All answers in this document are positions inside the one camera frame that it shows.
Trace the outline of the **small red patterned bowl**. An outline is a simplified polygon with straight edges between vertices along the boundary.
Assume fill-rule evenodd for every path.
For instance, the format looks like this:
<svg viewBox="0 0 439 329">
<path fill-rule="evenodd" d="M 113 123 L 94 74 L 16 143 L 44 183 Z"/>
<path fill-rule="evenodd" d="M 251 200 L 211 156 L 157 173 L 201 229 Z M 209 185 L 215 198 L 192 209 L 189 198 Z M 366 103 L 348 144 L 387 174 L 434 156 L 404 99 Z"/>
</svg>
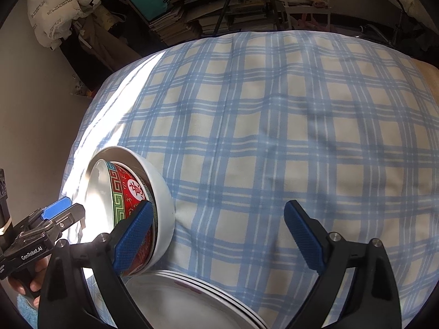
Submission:
<svg viewBox="0 0 439 329">
<path fill-rule="evenodd" d="M 156 205 L 153 196 L 145 187 L 143 180 L 137 178 L 131 170 L 118 162 L 106 162 L 109 170 L 109 179 L 112 188 L 112 207 L 114 225 L 128 218 L 142 200 L 153 204 L 153 224 L 148 230 L 143 242 L 133 259 L 129 269 L 123 272 L 124 276 L 132 276 L 141 272 L 150 262 L 156 246 Z"/>
</svg>

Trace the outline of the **white cherry plate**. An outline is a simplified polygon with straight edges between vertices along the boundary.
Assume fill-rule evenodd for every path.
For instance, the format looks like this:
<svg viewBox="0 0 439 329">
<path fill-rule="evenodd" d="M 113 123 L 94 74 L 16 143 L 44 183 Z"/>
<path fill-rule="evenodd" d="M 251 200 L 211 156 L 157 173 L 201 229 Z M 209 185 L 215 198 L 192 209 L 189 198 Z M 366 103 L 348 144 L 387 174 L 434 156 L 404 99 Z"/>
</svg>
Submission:
<svg viewBox="0 0 439 329">
<path fill-rule="evenodd" d="M 192 276 L 155 270 L 127 280 L 126 288 L 153 328 L 267 328 L 244 303 Z"/>
</svg>

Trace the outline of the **large white bowl orange label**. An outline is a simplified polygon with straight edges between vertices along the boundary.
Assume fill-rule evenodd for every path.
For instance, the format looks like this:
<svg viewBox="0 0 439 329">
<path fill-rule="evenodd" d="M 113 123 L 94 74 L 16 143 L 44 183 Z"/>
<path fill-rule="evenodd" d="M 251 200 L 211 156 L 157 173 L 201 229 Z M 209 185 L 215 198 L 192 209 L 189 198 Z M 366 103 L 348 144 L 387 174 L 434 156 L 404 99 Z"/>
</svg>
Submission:
<svg viewBox="0 0 439 329">
<path fill-rule="evenodd" d="M 107 161 L 121 163 L 141 178 L 156 205 L 156 246 L 149 264 L 135 274 L 139 275 L 156 264 L 170 246 L 175 229 L 174 202 L 164 178 L 152 163 L 125 147 L 106 147 L 90 160 L 80 181 L 76 202 L 85 207 L 85 218 L 81 221 L 82 243 L 94 240 L 103 232 L 110 233 L 116 226 Z"/>
</svg>

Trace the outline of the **blue plaid tablecloth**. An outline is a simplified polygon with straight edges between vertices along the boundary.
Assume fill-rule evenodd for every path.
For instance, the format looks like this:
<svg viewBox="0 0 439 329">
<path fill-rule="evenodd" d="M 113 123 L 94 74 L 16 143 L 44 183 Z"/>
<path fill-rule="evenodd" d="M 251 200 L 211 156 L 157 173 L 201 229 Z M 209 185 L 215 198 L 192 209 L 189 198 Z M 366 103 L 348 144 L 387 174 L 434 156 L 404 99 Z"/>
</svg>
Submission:
<svg viewBox="0 0 439 329">
<path fill-rule="evenodd" d="M 438 282 L 438 104 L 401 52 L 336 33 L 236 33 L 113 73 L 86 111 L 61 193 L 126 147 L 176 203 L 161 266 L 236 296 L 273 328 L 316 275 L 283 221 L 296 199 L 347 240 L 382 240 L 404 324 Z"/>
</svg>

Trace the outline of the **beige flower blanket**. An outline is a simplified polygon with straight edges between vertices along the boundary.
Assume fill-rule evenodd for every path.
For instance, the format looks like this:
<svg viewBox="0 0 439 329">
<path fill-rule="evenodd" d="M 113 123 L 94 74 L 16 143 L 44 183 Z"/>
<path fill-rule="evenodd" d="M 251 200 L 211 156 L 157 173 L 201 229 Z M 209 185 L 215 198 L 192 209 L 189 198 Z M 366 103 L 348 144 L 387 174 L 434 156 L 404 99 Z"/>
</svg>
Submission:
<svg viewBox="0 0 439 329">
<path fill-rule="evenodd" d="M 415 63 L 420 73 L 423 75 L 429 89 L 432 93 L 432 96 L 435 99 L 436 104 L 439 103 L 439 70 L 430 65 L 429 63 L 422 62 L 417 59 L 412 59 L 412 62 Z"/>
</svg>

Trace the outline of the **white puffer jacket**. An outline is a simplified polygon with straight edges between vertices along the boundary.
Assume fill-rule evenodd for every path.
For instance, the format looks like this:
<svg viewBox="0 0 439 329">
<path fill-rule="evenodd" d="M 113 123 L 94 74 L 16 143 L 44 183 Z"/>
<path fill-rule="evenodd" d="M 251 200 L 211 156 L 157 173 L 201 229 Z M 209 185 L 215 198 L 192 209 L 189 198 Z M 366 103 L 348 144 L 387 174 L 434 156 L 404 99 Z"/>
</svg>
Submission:
<svg viewBox="0 0 439 329">
<path fill-rule="evenodd" d="M 85 18 L 101 0 L 27 0 L 27 15 L 40 45 L 56 49 L 70 34 L 71 22 Z"/>
</svg>

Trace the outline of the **stack of books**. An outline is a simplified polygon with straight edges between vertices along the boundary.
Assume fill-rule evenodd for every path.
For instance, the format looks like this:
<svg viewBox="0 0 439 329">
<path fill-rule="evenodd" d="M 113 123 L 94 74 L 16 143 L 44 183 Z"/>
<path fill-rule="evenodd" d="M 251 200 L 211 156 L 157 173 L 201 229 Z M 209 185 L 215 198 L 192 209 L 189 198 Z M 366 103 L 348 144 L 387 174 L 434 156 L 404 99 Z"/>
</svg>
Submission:
<svg viewBox="0 0 439 329">
<path fill-rule="evenodd" d="M 200 38 L 199 28 L 194 22 L 186 20 L 186 13 L 182 7 L 169 11 L 148 25 L 167 46 Z"/>
</svg>

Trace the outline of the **white utility cart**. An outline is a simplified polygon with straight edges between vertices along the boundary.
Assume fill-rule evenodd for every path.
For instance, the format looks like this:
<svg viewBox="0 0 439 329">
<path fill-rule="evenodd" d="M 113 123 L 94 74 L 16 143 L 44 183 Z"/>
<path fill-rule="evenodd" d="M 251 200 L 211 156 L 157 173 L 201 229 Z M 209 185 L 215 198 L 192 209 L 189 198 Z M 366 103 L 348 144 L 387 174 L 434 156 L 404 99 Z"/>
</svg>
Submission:
<svg viewBox="0 0 439 329">
<path fill-rule="evenodd" d="M 330 0 L 273 0 L 288 30 L 331 31 Z"/>
</svg>

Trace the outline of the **black tripod pole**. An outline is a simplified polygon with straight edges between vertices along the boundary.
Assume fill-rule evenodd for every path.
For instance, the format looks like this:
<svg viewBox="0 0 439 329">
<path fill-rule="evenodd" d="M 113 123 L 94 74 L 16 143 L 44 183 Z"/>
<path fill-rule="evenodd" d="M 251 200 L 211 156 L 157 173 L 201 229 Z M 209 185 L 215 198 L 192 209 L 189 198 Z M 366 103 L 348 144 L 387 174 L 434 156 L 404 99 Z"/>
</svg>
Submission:
<svg viewBox="0 0 439 329">
<path fill-rule="evenodd" d="M 220 27 L 221 27 L 221 24 L 222 24 L 222 21 L 223 21 L 223 19 L 224 19 L 225 14 L 226 14 L 226 11 L 227 11 L 227 9 L 229 8 L 229 4 L 230 4 L 230 2 L 231 2 L 231 0 L 226 0 L 225 3 L 224 3 L 224 5 L 223 5 L 223 8 L 222 8 L 221 11 L 220 11 L 220 14 L 219 14 L 218 20 L 216 21 L 215 28 L 213 29 L 213 33 L 212 33 L 212 36 L 213 36 L 213 37 L 216 37 L 217 34 L 218 34 L 218 32 L 219 32 L 219 29 L 220 29 Z"/>
</svg>

